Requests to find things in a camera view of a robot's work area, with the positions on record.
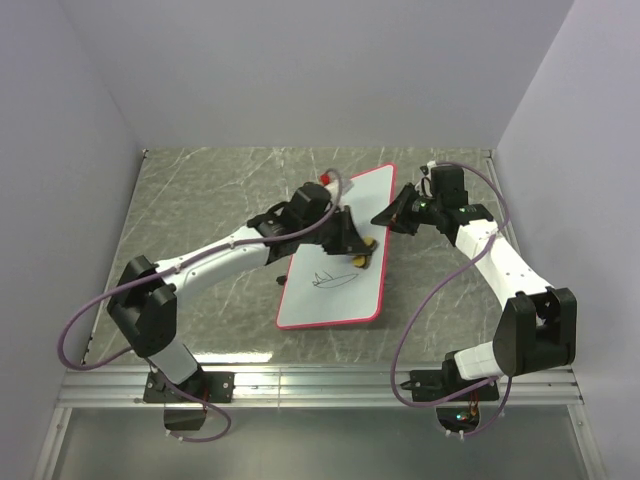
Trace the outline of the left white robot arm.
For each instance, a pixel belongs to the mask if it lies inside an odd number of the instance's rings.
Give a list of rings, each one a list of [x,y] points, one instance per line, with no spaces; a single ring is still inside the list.
[[[224,239],[168,260],[145,256],[125,267],[107,312],[135,354],[160,370],[180,402],[202,390],[201,366],[179,339],[180,308],[204,290],[290,256],[326,254],[355,267],[379,268],[384,232],[359,228],[349,207],[281,202]]]

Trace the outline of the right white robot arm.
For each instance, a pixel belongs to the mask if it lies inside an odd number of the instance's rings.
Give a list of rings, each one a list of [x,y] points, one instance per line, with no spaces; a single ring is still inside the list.
[[[466,398],[481,379],[570,365],[576,356],[575,295],[536,274],[499,232],[490,211],[467,199],[460,187],[426,197],[409,183],[371,220],[409,235],[421,225],[436,227],[469,258],[502,307],[492,340],[446,356],[441,386],[455,400]]]

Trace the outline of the yellow whiteboard eraser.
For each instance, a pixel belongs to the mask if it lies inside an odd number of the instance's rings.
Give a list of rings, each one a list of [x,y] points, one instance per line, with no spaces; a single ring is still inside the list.
[[[370,265],[373,253],[378,247],[378,242],[373,237],[365,237],[364,244],[367,247],[364,254],[353,256],[351,263],[355,268],[367,269]]]

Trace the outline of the red framed whiteboard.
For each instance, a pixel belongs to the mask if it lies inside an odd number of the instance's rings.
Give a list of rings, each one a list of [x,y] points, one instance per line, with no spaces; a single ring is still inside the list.
[[[389,163],[352,177],[343,198],[358,233],[376,240],[368,265],[347,256],[328,256],[321,247],[302,245],[289,262],[276,325],[283,330],[366,323],[380,313],[390,232],[371,223],[393,200],[396,166]]]

